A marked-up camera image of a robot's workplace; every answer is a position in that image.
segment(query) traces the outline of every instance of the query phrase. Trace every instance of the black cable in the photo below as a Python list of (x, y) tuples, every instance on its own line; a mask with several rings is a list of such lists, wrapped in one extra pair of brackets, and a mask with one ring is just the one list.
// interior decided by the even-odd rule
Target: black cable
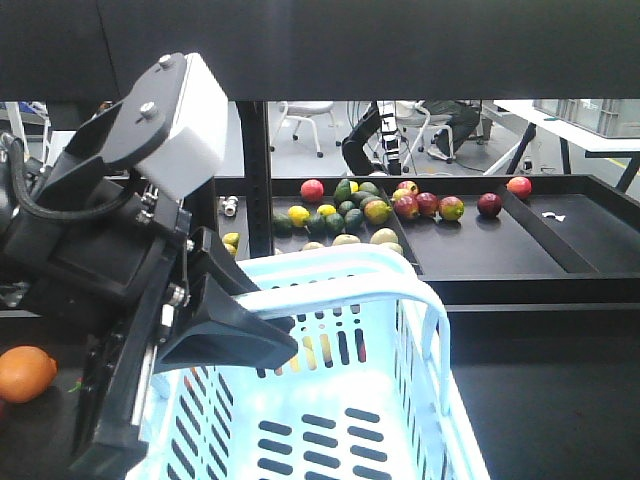
[(465, 165), (464, 163), (459, 162), (458, 160), (455, 161), (458, 165), (460, 165), (462, 168), (466, 168), (467, 170), (471, 170), (473, 172), (480, 172), (480, 173), (484, 173), (484, 170), (482, 170), (481, 168), (475, 168), (475, 167), (470, 167), (469, 165)]
[(131, 197), (133, 197), (135, 194), (136, 183), (140, 179), (140, 174), (132, 169), (129, 173), (129, 180), (127, 181), (127, 184), (118, 196), (113, 200), (103, 203), (102, 205), (98, 205), (97, 207), (68, 212), (50, 210), (38, 205), (33, 201), (29, 194), (29, 190), (27, 189), (27, 184), (24, 179), (24, 147), (22, 146), (22, 140), (15, 137), (11, 140), (8, 155), (9, 165), (11, 167), (13, 191), (18, 203), (20, 204), (20, 208), (34, 217), (42, 218), (43, 220), (48, 220), (50, 222), (74, 223), (102, 218), (113, 211), (122, 208), (131, 199)]

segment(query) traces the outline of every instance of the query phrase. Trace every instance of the desk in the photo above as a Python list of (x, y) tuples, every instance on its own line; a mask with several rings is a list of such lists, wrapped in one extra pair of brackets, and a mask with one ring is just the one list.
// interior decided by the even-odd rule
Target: desk
[(568, 143), (571, 142), (585, 150), (585, 157), (588, 158), (630, 158), (631, 161), (622, 173), (616, 188), (626, 192), (640, 168), (640, 139), (638, 138), (603, 138), (595, 133), (588, 132), (582, 128), (571, 125), (563, 120), (550, 120), (553, 117), (533, 108), (533, 100), (502, 100), (496, 101), (497, 107), (503, 108), (510, 113), (523, 118), (529, 125), (522, 136), (520, 142), (515, 145), (502, 158), (494, 163), (485, 175), (495, 173), (505, 163), (510, 161), (507, 174), (511, 175), (515, 171), (518, 162), (522, 158), (524, 150), (529, 142), (535, 137), (536, 127), (542, 127), (550, 133), (560, 138), (560, 151), (562, 154), (562, 167), (564, 173), (571, 173), (571, 163), (569, 161)]

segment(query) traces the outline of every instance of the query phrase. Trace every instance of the office chair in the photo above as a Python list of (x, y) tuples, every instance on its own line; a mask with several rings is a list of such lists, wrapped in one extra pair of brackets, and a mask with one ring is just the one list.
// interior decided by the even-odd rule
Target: office chair
[(406, 132), (407, 128), (417, 128), (418, 135), (409, 148), (409, 153), (402, 163), (403, 169), (411, 161), (414, 151), (424, 152), (424, 132), (427, 129), (436, 131), (446, 130), (449, 140), (449, 158), (447, 163), (453, 162), (455, 155), (453, 154), (453, 131), (447, 125), (451, 120), (451, 115), (431, 115), (429, 111), (421, 105), (420, 101), (396, 101), (396, 123), (398, 128), (402, 128)]
[(273, 134), (273, 138), (270, 142), (270, 150), (275, 151), (275, 142), (278, 134), (280, 133), (280, 129), (282, 128), (282, 124), (285, 119), (295, 120), (298, 123), (296, 124), (296, 128), (293, 130), (292, 138), (293, 140), (298, 140), (298, 129), (302, 122), (307, 122), (311, 125), (311, 129), (313, 131), (313, 139), (316, 142), (316, 152), (318, 158), (323, 157), (322, 150), (320, 149), (320, 142), (318, 141), (318, 129), (316, 127), (316, 122), (313, 121), (311, 117), (316, 115), (328, 114), (331, 117), (331, 123), (335, 135), (336, 147), (339, 147), (342, 142), (338, 139), (338, 128), (336, 125), (336, 119), (333, 115), (333, 104), (334, 102), (280, 102), (280, 111), (282, 115), (278, 120), (278, 124), (276, 126), (275, 133)]

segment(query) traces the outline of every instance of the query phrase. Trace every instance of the gray floor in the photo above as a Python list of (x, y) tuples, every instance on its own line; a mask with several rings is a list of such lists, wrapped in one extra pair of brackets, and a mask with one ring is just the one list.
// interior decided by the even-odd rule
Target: gray floor
[[(366, 103), (361, 102), (356, 108), (347, 102), (336, 102), (334, 114), (338, 129), (338, 138), (346, 137), (352, 129), (350, 122), (356, 122), (365, 112)], [(277, 104), (269, 105), (269, 125), (273, 133), (275, 124), (280, 117)], [(274, 177), (321, 177), (341, 176), (346, 172), (347, 166), (342, 158), (339, 147), (334, 144), (334, 132), (331, 127), (331, 119), (328, 115), (316, 117), (320, 145), (324, 153), (323, 158), (317, 158), (311, 130), (303, 125), (298, 132), (298, 141), (293, 141), (291, 123), (285, 123), (278, 138), (275, 141), (275, 151), (271, 155), (271, 168)], [(505, 119), (505, 128), (494, 124), (491, 131), (491, 139), (484, 145), (478, 145), (475, 141), (467, 141), (457, 152), (456, 163), (447, 165), (444, 162), (431, 159), (426, 153), (416, 153), (413, 163), (410, 163), (411, 172), (407, 175), (480, 175), (477, 170), (486, 170), (515, 143), (518, 142), (526, 124), (519, 119)], [(411, 142), (415, 138), (416, 130), (410, 129), (406, 136)], [(233, 104), (229, 107), (229, 129), (227, 142), (227, 160), (220, 172), (221, 176), (242, 176), (242, 138), (240, 121)], [(533, 173), (562, 173), (562, 161), (560, 158), (560, 143), (558, 138), (539, 129), (536, 141), (539, 142), (539, 163), (534, 165)], [(375, 144), (375, 137), (370, 141)], [(403, 158), (408, 148), (403, 146)], [(589, 159), (584, 158), (584, 150), (575, 145), (570, 145), (572, 168), (574, 173), (593, 174), (611, 185), (615, 185), (622, 175), (627, 159)], [(640, 199), (640, 181), (634, 180), (628, 190), (628, 194)]]

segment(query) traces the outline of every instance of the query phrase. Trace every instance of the screw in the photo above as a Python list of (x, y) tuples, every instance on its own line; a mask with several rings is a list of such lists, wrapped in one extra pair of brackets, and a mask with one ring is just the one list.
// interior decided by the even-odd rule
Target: screw
[(158, 114), (158, 107), (153, 102), (143, 103), (140, 107), (140, 114), (147, 120), (151, 120)]
[(173, 60), (171, 58), (171, 55), (166, 54), (160, 57), (160, 59), (158, 60), (158, 63), (160, 64), (163, 70), (168, 70), (169, 67), (173, 65)]
[(167, 293), (171, 295), (169, 300), (167, 301), (167, 305), (171, 305), (172, 307), (177, 307), (184, 301), (184, 298), (187, 294), (184, 288), (180, 285), (176, 285), (175, 283), (170, 283), (167, 287)]
[(154, 195), (151, 192), (146, 192), (143, 196), (142, 196), (142, 203), (144, 205), (146, 205), (147, 207), (153, 207), (155, 206), (156, 202), (158, 201), (158, 196)]
[(153, 213), (149, 213), (146, 210), (140, 210), (136, 215), (136, 222), (143, 225), (149, 225), (151, 220), (153, 220)]

